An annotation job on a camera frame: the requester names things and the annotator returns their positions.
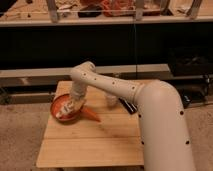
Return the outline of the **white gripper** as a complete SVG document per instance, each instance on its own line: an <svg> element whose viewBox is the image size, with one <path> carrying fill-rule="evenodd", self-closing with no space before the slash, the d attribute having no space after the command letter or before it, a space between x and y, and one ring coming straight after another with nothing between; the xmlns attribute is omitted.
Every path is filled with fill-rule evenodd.
<svg viewBox="0 0 213 171"><path fill-rule="evenodd" d="M74 119L85 104L85 99L65 99L57 102L59 107L55 114L57 119Z"/></svg>

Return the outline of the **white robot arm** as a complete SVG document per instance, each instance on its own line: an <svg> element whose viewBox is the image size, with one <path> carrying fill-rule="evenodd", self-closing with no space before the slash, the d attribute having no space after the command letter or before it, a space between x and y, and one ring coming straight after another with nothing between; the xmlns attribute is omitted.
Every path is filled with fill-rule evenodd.
<svg viewBox="0 0 213 171"><path fill-rule="evenodd" d="M56 112L57 119L77 114L85 104L87 88L93 86L137 106L145 171L196 171L182 100L171 84L100 75L90 61L73 67L70 77L69 100Z"/></svg>

